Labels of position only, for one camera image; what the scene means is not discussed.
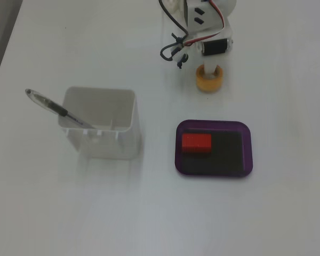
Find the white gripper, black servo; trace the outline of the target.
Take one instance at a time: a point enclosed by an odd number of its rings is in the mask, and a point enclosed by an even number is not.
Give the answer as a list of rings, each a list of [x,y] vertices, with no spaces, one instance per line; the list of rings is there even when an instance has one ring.
[[[174,33],[171,36],[175,39],[173,44],[167,45],[161,49],[161,57],[165,61],[174,61],[179,69],[188,61],[189,55],[184,41],[187,36],[178,37]],[[203,77],[206,79],[215,79],[219,76],[219,67],[215,63],[218,57],[221,57],[231,51],[233,46],[233,31],[230,23],[226,22],[224,29],[214,37],[204,39],[195,43],[198,53],[201,54],[204,63]],[[170,57],[166,57],[164,52],[170,50]]]

